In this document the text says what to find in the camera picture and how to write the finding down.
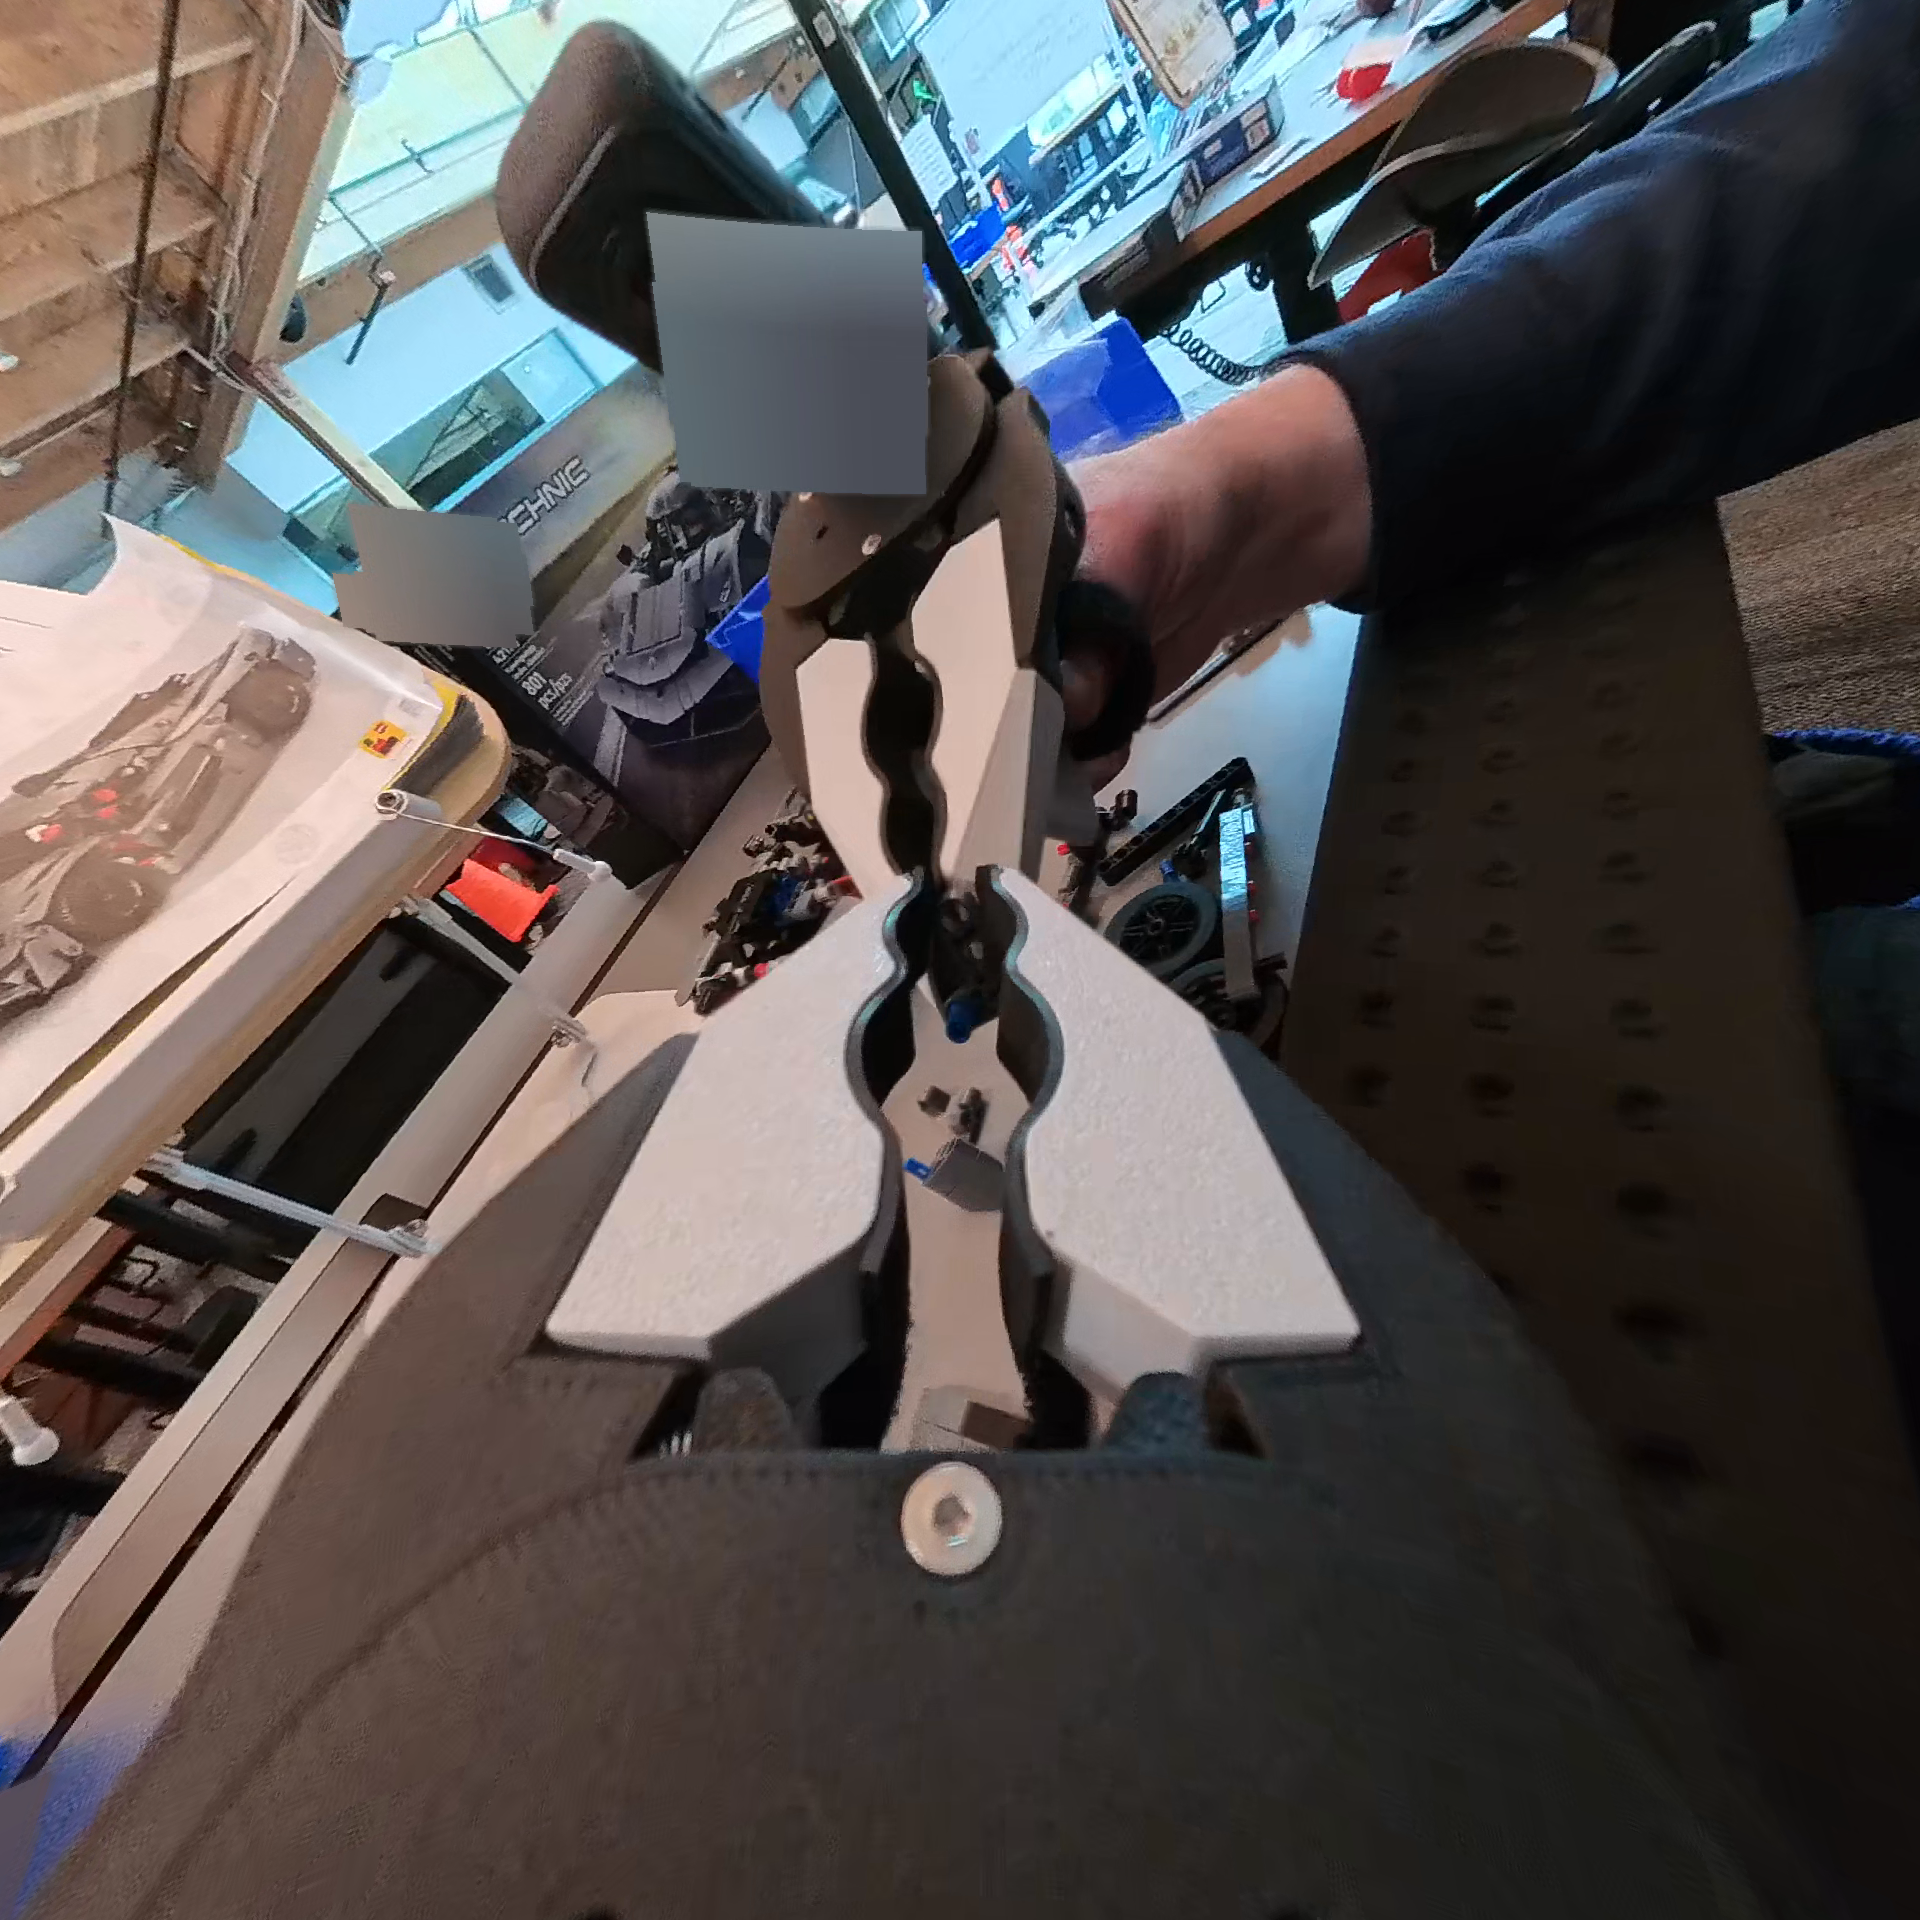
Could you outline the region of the large toy brick car model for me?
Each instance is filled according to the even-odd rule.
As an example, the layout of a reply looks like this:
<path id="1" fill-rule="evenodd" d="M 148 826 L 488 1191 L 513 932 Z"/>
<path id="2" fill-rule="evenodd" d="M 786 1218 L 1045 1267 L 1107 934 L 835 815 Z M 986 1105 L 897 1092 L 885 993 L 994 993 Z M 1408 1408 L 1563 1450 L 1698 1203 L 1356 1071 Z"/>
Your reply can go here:
<path id="1" fill-rule="evenodd" d="M 743 873 L 705 922 L 706 945 L 683 992 L 698 1019 L 750 992 L 863 899 L 809 803 L 784 810 L 741 849 Z"/>

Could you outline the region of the small grey black brick assembly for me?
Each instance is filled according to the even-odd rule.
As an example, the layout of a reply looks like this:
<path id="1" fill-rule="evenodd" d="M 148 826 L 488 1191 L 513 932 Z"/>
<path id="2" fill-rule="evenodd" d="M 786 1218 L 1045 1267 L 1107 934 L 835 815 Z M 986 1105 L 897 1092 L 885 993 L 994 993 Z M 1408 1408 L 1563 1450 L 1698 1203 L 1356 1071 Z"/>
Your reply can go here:
<path id="1" fill-rule="evenodd" d="M 1112 803 L 1094 810 L 1094 826 L 1073 842 L 1061 842 L 1065 878 L 1061 878 L 1061 907 L 1071 907 L 1080 922 L 1098 922 L 1094 895 L 1101 884 L 1101 859 L 1112 849 L 1112 836 L 1131 836 L 1138 819 L 1138 793 L 1123 788 Z"/>

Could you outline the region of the wooden work table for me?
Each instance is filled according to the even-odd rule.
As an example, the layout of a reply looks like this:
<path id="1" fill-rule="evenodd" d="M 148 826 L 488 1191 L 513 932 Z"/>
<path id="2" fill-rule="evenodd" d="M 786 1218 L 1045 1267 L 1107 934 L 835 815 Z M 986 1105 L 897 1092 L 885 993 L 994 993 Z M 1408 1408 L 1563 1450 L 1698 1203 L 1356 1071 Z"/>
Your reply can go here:
<path id="1" fill-rule="evenodd" d="M 1216 179 L 1200 179 L 1200 152 L 1243 115 L 1228 110 L 1116 218 L 1043 270 L 1027 315 L 1045 320 L 1080 299 L 1094 320 L 1118 308 L 1147 336 L 1181 322 L 1213 283 L 1262 270 L 1285 343 L 1327 331 L 1339 299 L 1309 285 L 1316 218 L 1359 194 L 1393 129 L 1462 55 L 1537 35 L 1559 19 L 1554 0 L 1403 3 L 1382 24 L 1352 19 L 1344 32 L 1269 48 L 1248 91 L 1274 137 Z"/>

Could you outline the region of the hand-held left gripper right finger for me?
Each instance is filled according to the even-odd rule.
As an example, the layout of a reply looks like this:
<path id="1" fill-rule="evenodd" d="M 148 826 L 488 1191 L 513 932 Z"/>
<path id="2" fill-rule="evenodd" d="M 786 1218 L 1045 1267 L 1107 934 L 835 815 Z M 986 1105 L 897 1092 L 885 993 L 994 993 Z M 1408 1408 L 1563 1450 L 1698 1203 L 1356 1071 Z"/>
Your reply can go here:
<path id="1" fill-rule="evenodd" d="M 979 871 L 1005 1143 L 1001 1311 L 1019 1450 L 1088 1450 L 1142 1380 L 1346 1359 L 1359 1314 L 1252 1092 L 1280 1071 L 1019 871 Z"/>

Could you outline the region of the person's leg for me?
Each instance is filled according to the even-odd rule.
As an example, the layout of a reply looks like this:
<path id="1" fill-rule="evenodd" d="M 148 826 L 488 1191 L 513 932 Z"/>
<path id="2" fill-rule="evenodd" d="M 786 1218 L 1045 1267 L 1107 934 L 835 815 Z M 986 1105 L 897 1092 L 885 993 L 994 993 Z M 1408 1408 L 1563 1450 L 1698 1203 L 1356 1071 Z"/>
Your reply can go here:
<path id="1" fill-rule="evenodd" d="M 1885 1328 L 1920 1342 L 1920 743 L 1774 733 L 1774 803 L 1810 938 L 1814 1012 L 1857 1148 Z"/>

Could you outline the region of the large black toy wheel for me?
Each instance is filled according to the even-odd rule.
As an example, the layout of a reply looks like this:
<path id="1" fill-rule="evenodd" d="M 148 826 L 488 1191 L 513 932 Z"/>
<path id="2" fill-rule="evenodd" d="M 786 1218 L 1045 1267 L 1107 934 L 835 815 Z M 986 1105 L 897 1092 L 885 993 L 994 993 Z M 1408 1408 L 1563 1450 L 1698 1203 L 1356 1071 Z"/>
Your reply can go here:
<path id="1" fill-rule="evenodd" d="M 1181 977 L 1173 977 L 1173 992 L 1213 1029 L 1234 1033 L 1262 1053 L 1274 1053 L 1285 1019 L 1285 957 L 1260 957 L 1248 993 L 1233 993 L 1228 957 L 1186 969 Z"/>
<path id="2" fill-rule="evenodd" d="M 1155 980 L 1177 980 L 1221 952 L 1221 900 L 1200 878 L 1161 878 L 1116 907 L 1107 938 Z"/>

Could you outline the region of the white book stand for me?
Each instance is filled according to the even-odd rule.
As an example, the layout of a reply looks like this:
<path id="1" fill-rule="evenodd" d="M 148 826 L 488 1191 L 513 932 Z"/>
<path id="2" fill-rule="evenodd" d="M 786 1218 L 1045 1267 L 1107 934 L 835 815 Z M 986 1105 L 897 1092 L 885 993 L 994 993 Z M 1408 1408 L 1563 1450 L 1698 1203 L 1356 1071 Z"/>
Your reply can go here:
<path id="1" fill-rule="evenodd" d="M 335 855 L 322 878 L 291 884 L 197 962 L 171 970 L 24 1105 L 4 1103 L 4 1474 L 52 1469 L 60 1450 L 15 1387 L 15 1371 L 90 1284 L 85 1232 L 100 1226 L 96 1208 L 145 1170 L 213 1184 L 179 1161 L 179 1124 L 302 1010 L 322 970 L 392 912 L 413 912 L 496 977 L 513 977 L 432 907 L 480 836 L 480 815 L 510 782 L 513 742 L 470 690 L 420 671 L 445 693 L 445 727 L 374 794 L 384 826 L 363 849 Z"/>

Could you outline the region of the black perforated board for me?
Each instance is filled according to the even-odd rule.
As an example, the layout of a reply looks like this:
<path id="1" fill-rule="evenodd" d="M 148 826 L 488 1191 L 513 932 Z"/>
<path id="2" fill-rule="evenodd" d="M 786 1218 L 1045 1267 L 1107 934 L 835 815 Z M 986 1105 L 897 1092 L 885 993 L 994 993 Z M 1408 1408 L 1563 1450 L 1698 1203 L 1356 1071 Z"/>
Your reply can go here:
<path id="1" fill-rule="evenodd" d="M 1914 1915 L 1914 1461 L 1718 511 L 1359 622 L 1280 1066 L 1550 1349 L 1847 1901 Z"/>

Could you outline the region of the dark toy set box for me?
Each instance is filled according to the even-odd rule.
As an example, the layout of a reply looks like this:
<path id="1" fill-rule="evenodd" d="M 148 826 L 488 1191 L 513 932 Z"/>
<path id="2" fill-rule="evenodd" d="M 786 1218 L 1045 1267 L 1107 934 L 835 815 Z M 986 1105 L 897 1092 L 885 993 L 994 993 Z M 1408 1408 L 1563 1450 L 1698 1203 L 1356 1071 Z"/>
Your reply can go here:
<path id="1" fill-rule="evenodd" d="M 784 511 L 784 490 L 668 467 L 603 579 L 538 611 L 513 526 L 355 498 L 336 622 L 470 690 L 542 824 L 639 884 L 698 846 L 770 749 L 753 611 Z"/>

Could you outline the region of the dark chair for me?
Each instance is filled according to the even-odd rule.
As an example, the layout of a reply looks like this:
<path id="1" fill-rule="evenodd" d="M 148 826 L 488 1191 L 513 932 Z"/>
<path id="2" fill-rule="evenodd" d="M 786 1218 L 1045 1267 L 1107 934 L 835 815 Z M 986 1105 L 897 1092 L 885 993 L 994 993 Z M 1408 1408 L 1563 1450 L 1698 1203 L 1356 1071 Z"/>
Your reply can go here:
<path id="1" fill-rule="evenodd" d="M 1718 51 L 1718 26 L 1695 24 L 1629 74 L 1581 43 L 1537 35 L 1451 61 L 1316 254 L 1309 292 L 1346 283 L 1344 322 L 1410 298 L 1523 201 L 1687 96 Z"/>

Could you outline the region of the grey rod brick piece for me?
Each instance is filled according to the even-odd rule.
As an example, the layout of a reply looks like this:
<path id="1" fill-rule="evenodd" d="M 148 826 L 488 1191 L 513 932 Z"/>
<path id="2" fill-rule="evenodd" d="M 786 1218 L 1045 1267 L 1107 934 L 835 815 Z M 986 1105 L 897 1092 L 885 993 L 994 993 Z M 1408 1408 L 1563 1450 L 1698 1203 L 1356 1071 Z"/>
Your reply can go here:
<path id="1" fill-rule="evenodd" d="M 1177 706 L 1203 693 L 1213 679 L 1242 671 L 1242 663 L 1262 650 L 1269 641 L 1309 641 L 1309 611 L 1221 640 L 1193 674 L 1186 674 L 1168 698 L 1147 706 L 1147 723 L 1168 723 Z"/>

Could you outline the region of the person's right forearm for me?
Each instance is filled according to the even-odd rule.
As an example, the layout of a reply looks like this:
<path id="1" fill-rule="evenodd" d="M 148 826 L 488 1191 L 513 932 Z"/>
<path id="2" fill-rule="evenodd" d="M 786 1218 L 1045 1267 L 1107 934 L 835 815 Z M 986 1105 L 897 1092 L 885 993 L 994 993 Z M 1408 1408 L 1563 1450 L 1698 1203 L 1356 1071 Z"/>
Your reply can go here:
<path id="1" fill-rule="evenodd" d="M 1370 470 L 1352 608 L 1718 504 L 1920 411 L 1920 9 L 1789 24 L 1295 350 Z"/>

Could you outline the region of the building manual in plastic sleeve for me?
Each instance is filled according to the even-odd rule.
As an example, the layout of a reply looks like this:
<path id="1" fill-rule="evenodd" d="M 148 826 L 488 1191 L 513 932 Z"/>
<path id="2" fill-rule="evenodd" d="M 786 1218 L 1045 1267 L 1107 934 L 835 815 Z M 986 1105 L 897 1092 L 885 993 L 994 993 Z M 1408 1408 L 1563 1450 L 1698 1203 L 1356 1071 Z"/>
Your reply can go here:
<path id="1" fill-rule="evenodd" d="M 363 849 L 440 727 L 417 663 L 129 522 L 90 594 L 4 583 L 4 1103 Z"/>

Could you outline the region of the person's right hand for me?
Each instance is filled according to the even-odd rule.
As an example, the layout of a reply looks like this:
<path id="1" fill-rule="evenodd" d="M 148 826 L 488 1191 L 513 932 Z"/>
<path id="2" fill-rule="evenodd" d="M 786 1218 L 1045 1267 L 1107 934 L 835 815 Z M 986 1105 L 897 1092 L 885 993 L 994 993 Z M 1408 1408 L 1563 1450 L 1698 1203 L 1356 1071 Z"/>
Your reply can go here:
<path id="1" fill-rule="evenodd" d="M 1088 511 L 1082 575 L 1116 587 L 1155 657 L 1155 698 L 1234 632 L 1344 602 L 1374 543 L 1367 438 L 1344 382 L 1274 380 L 1142 445 L 1071 467 Z"/>

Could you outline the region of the orange cone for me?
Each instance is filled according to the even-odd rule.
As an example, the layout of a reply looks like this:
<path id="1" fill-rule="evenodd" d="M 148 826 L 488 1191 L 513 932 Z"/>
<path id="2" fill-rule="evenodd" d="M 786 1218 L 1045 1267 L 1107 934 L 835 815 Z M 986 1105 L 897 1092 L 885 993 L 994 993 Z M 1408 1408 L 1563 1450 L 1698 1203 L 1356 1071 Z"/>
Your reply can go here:
<path id="1" fill-rule="evenodd" d="M 555 900 L 555 884 L 534 884 L 534 873 L 505 855 L 469 855 L 450 873 L 445 899 L 459 900 L 477 923 L 525 949 Z"/>

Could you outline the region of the blue plastic bin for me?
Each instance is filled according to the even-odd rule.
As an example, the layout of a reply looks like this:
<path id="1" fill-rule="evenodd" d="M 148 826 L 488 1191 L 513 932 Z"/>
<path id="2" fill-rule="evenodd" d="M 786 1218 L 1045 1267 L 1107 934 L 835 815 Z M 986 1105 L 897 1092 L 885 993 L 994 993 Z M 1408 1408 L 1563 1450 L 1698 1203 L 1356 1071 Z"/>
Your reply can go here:
<path id="1" fill-rule="evenodd" d="M 1173 380 L 1118 315 L 1080 331 L 1035 329 L 1005 346 L 1001 364 L 1043 401 L 1065 463 L 1138 445 L 1181 419 Z M 683 611 L 698 611 L 705 641 L 750 679 L 758 679 L 763 579 L 786 498 L 784 490 L 753 495 L 753 511 L 705 546 L 705 575 L 683 579 Z"/>

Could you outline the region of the black metal pole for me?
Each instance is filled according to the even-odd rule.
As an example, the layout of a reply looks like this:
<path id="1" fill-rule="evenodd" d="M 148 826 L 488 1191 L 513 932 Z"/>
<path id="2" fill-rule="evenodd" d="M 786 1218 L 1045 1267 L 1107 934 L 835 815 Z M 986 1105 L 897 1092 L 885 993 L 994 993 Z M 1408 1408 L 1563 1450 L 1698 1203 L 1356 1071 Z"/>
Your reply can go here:
<path id="1" fill-rule="evenodd" d="M 891 133 L 891 121 L 881 100 L 881 86 L 854 51 L 852 26 L 841 24 L 835 0 L 793 0 L 798 26 L 806 48 L 819 55 L 819 68 L 835 81 L 835 96 L 841 100 L 865 158 L 875 161 L 875 174 L 885 179 L 885 194 L 891 201 L 909 233 L 923 234 L 926 272 L 934 278 L 934 292 L 949 308 L 949 336 L 959 346 L 986 346 L 994 350 L 994 329 L 974 292 L 974 278 L 952 260 L 941 218 L 923 190 L 923 179 L 909 166 L 909 152 Z"/>

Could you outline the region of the small grey blue brick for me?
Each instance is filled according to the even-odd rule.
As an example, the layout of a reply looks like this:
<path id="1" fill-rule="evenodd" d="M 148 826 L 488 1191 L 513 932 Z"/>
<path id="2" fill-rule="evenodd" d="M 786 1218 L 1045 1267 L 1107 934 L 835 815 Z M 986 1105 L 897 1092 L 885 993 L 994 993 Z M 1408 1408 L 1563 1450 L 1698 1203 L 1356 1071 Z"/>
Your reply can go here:
<path id="1" fill-rule="evenodd" d="M 904 1170 L 962 1213 L 1001 1213 L 1005 1203 L 1005 1161 L 974 1139 L 945 1139 L 930 1155 L 909 1155 Z"/>

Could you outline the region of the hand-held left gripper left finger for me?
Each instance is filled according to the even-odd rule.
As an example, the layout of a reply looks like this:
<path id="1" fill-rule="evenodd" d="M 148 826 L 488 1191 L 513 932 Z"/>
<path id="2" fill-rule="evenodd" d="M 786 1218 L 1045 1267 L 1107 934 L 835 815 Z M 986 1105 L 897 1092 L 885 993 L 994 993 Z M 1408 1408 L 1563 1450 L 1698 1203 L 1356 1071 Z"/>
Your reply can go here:
<path id="1" fill-rule="evenodd" d="M 819 1445 L 881 1450 L 909 1359 L 904 1148 L 926 873 L 885 884 L 705 1019 L 544 1339 L 763 1371 Z"/>

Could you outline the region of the long black brick beam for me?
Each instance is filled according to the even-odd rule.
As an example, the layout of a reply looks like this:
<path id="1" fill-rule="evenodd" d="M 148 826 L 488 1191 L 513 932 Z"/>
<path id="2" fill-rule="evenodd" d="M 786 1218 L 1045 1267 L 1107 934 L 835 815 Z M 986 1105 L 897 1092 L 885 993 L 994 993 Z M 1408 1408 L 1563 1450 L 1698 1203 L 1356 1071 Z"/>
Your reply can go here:
<path id="1" fill-rule="evenodd" d="M 1252 794 L 1252 768 L 1243 753 L 1221 764 L 1206 782 L 1200 782 L 1191 794 L 1168 803 L 1155 819 L 1135 824 L 1101 859 L 1098 878 L 1107 886 L 1123 884 L 1142 864 L 1161 859 L 1173 846 L 1186 846 L 1193 833 L 1206 836 L 1213 819 L 1233 803 Z"/>

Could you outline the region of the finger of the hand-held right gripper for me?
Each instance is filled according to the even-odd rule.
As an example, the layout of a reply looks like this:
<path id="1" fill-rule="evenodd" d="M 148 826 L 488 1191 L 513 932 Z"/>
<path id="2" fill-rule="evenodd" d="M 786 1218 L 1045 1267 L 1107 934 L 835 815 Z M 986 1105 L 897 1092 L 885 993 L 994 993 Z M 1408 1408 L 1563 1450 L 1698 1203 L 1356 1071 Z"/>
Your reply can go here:
<path id="1" fill-rule="evenodd" d="M 912 630 L 822 640 L 801 671 L 806 793 L 854 886 L 941 884 L 941 684 Z"/>
<path id="2" fill-rule="evenodd" d="M 1035 873 L 1061 810 L 1065 698 L 1019 657 L 1005 526 L 990 516 L 945 551 L 912 611 L 934 684 L 926 768 L 941 793 L 934 871 Z"/>

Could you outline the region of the dark grey brick panel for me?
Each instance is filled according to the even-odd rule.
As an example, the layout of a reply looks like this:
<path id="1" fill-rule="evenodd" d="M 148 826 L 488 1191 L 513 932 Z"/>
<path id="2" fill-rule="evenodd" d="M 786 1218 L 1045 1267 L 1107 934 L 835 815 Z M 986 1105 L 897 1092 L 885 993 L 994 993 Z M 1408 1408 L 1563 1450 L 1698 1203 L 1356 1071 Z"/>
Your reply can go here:
<path id="1" fill-rule="evenodd" d="M 926 945 L 926 993 L 941 1010 L 949 1045 L 968 1045 L 1001 1019 L 1005 949 L 986 912 L 990 871 L 952 873 L 941 886 L 930 945 Z"/>

